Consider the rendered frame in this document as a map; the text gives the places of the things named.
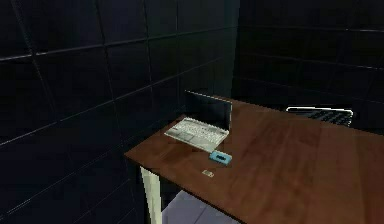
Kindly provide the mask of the white laptop with white keyboard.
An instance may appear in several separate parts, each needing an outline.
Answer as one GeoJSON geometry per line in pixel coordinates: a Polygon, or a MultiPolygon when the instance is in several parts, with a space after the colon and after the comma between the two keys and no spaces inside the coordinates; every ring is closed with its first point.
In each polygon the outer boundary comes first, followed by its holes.
{"type": "Polygon", "coordinates": [[[232,103],[225,99],[185,91],[185,117],[165,135],[213,152],[229,135],[232,103]]]}

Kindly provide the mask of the small blue box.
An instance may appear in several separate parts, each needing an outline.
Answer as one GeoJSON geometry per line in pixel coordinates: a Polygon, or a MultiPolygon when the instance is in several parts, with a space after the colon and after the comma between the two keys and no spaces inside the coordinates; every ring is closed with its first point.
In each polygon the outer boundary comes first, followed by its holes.
{"type": "Polygon", "coordinates": [[[218,163],[221,163],[221,164],[224,164],[224,165],[228,165],[231,160],[232,160],[232,156],[229,155],[229,154],[226,154],[224,152],[221,152],[221,151],[213,151],[210,155],[209,155],[209,158],[212,160],[212,161],[215,161],[215,162],[218,162],[218,163]]]}

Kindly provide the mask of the brown wooden table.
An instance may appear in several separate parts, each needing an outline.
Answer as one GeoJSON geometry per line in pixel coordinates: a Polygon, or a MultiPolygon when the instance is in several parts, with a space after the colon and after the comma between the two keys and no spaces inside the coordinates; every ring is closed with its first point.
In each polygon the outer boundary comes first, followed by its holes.
{"type": "Polygon", "coordinates": [[[162,131],[125,155],[243,224],[384,224],[384,136],[232,105],[229,165],[162,131]]]}

